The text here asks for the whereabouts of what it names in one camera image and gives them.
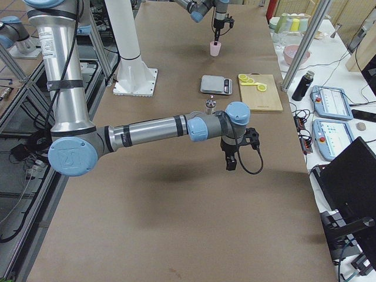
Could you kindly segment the wine glass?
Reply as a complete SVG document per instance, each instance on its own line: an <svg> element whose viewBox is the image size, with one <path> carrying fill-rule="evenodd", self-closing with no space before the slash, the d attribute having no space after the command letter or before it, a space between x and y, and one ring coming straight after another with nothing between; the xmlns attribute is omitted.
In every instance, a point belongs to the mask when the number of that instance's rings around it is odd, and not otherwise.
<svg viewBox="0 0 376 282"><path fill-rule="evenodd" d="M273 43L276 49L284 49L287 45L289 45L289 35L288 31L274 33L273 34Z"/></svg>

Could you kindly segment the pink cup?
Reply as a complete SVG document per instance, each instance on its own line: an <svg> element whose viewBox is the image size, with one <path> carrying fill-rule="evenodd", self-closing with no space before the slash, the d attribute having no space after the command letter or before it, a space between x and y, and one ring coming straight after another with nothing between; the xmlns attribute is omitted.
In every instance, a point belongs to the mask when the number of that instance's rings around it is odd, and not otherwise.
<svg viewBox="0 0 376 282"><path fill-rule="evenodd" d="M221 42L212 41L210 42L210 55L216 57L219 55L221 49Z"/></svg>

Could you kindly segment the green cup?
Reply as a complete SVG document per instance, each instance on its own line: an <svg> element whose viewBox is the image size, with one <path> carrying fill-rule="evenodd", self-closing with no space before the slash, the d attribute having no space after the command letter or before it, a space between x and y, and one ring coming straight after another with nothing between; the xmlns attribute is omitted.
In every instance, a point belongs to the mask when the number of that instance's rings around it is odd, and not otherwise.
<svg viewBox="0 0 376 282"><path fill-rule="evenodd" d="M284 31L286 27L287 17L288 17L287 13L281 14L280 19L278 20L276 28L274 30L275 33L281 33Z"/></svg>

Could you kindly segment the silver kitchen scale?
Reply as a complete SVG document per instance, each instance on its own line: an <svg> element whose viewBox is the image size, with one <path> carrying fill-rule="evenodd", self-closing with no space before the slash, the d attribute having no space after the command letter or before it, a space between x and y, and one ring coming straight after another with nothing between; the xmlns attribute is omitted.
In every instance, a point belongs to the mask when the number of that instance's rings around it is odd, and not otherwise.
<svg viewBox="0 0 376 282"><path fill-rule="evenodd" d="M232 80L223 76L203 75L200 91L206 94L231 95L233 92Z"/></svg>

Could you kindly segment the teach pendant near bottle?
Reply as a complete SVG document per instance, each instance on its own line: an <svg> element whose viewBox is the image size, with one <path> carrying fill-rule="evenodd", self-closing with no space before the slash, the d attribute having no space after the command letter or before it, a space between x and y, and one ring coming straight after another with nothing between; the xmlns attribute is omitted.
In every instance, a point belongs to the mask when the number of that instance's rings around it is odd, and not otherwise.
<svg viewBox="0 0 376 282"><path fill-rule="evenodd" d="M322 118L353 119L350 105L342 88L314 85L310 98L315 112Z"/></svg>

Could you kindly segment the black water bottle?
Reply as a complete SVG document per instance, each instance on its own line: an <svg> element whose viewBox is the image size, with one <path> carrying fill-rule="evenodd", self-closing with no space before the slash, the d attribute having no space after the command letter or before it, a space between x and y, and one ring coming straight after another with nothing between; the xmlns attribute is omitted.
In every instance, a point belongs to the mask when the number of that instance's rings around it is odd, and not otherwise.
<svg viewBox="0 0 376 282"><path fill-rule="evenodd" d="M310 85L313 82L314 79L314 71L308 70L306 74L301 78L297 88L295 89L293 95L292 95L292 100L294 101L301 101L303 97L306 95L306 92Z"/></svg>

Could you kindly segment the yellow cup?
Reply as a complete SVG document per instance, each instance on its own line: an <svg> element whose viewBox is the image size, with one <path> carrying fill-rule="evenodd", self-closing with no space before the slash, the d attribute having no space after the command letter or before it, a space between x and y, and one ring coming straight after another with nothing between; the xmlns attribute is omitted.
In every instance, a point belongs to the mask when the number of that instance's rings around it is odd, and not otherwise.
<svg viewBox="0 0 376 282"><path fill-rule="evenodd" d="M290 22L291 22L290 32L298 32L300 20L298 18L291 18Z"/></svg>

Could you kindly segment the black monitor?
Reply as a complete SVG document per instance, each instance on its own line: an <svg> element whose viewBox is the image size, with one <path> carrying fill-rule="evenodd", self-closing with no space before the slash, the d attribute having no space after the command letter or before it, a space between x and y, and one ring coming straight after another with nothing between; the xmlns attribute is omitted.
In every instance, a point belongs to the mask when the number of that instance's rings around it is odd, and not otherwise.
<svg viewBox="0 0 376 282"><path fill-rule="evenodd" d="M332 209L353 218L375 219L375 153L356 138L320 173Z"/></svg>

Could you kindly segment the pink bowl with ice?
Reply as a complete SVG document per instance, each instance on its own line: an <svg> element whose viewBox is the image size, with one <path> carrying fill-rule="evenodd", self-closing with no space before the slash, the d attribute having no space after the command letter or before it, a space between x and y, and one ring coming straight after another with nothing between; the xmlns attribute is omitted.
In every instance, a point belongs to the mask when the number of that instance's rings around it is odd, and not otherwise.
<svg viewBox="0 0 376 282"><path fill-rule="evenodd" d="M292 64L293 59L294 59L299 47L300 47L299 45L288 45L284 48L283 57L284 57L284 61L287 65ZM310 56L311 56L311 52L307 51L305 53L304 57L303 57L301 64L306 63L308 61L308 59L310 58Z"/></svg>

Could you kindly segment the black smartphone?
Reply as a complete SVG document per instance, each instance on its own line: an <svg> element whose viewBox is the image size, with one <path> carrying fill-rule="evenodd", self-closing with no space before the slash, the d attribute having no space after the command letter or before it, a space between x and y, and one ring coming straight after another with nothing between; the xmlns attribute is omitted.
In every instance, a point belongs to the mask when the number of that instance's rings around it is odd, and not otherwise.
<svg viewBox="0 0 376 282"><path fill-rule="evenodd" d="M369 122L376 122L376 114L372 112L366 112L362 110L352 109L352 115L354 119L366 120Z"/></svg>

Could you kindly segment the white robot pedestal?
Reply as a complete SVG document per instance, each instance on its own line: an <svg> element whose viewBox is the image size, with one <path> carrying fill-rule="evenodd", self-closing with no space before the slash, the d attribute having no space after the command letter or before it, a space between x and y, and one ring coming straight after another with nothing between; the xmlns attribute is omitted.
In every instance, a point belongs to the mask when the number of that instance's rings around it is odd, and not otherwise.
<svg viewBox="0 0 376 282"><path fill-rule="evenodd" d="M105 5L120 55L113 93L153 96L158 70L148 68L142 59L130 1L109 0Z"/></svg>

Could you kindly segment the wooden cutting board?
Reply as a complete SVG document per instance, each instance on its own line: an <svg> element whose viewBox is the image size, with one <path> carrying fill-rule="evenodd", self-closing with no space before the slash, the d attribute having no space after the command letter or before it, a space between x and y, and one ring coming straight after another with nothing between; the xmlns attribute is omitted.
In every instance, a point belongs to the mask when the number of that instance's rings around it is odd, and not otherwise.
<svg viewBox="0 0 376 282"><path fill-rule="evenodd" d="M261 92L257 86L241 86L243 82L238 78L240 87L240 98L251 111L255 112L282 112L283 106L276 88L273 75L262 75L256 73L246 74L249 78L254 79L254 83L267 85L267 90Z"/></svg>

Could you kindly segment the aluminium frame post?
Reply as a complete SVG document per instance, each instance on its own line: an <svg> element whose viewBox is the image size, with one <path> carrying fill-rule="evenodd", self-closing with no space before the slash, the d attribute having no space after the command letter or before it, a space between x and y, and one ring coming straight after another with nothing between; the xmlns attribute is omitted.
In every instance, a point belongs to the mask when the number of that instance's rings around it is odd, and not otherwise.
<svg viewBox="0 0 376 282"><path fill-rule="evenodd" d="M311 17L311 21L308 25L307 31L303 36L300 45L297 49L297 52L293 58L293 61L288 68L288 71L283 79L281 84L281 90L283 92L287 92L301 63L303 62L305 53L308 51L318 28L320 27L326 13L327 9L331 6L331 0L321 0L318 5L317 9L315 10L314 15Z"/></svg>

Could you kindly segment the yellow plastic knife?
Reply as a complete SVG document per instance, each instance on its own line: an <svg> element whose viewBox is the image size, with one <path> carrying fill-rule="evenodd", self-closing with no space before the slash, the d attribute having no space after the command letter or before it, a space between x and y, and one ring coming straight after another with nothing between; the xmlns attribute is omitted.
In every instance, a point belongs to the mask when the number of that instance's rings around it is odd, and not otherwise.
<svg viewBox="0 0 376 282"><path fill-rule="evenodd" d="M258 86L258 85L260 85L260 83L258 83L258 82L256 82L256 83L241 82L240 85L241 86Z"/></svg>

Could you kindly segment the light blue cup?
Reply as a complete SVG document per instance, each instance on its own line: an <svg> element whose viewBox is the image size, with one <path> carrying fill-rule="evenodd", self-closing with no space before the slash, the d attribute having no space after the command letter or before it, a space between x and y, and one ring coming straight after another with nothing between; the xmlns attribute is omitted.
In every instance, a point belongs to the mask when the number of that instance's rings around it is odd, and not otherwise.
<svg viewBox="0 0 376 282"><path fill-rule="evenodd" d="M308 18L301 18L299 21L298 31L299 32L305 32L308 28Z"/></svg>

